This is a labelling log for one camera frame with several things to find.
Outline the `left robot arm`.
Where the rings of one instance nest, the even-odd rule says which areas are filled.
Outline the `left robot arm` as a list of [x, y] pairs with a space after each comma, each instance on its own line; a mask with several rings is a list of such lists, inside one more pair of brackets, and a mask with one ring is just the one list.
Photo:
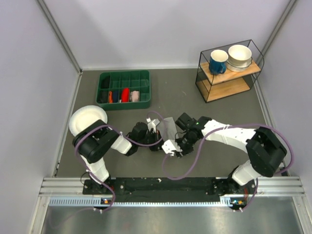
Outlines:
[[160, 124], [158, 119], [147, 119], [147, 123], [138, 122], [127, 135], [118, 133], [101, 120], [93, 120], [86, 127], [70, 124], [70, 132], [74, 136], [75, 151], [84, 161], [94, 188], [99, 193], [109, 191], [111, 182], [103, 156], [109, 149], [118, 151], [125, 156], [131, 156], [139, 147], [149, 147], [151, 151], [160, 150], [164, 141], [160, 131], [156, 129]]

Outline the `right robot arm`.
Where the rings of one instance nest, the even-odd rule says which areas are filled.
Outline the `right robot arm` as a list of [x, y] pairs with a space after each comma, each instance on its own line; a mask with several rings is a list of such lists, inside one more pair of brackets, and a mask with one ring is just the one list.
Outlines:
[[272, 177], [287, 154], [284, 145], [268, 127], [233, 127], [210, 117], [194, 119], [186, 113], [175, 123], [185, 133], [175, 140], [178, 157], [191, 153], [195, 143], [202, 139], [235, 147], [248, 155], [248, 160], [229, 174], [227, 185], [233, 193], [239, 193], [248, 182], [260, 176]]

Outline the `white underwear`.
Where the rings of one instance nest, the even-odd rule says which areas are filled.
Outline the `white underwear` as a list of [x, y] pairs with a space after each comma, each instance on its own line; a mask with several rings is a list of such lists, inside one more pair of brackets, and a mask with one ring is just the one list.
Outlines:
[[157, 126], [157, 129], [160, 131], [160, 135], [163, 137], [163, 141], [175, 140], [177, 129], [173, 117], [164, 118], [164, 120], [162, 120]]

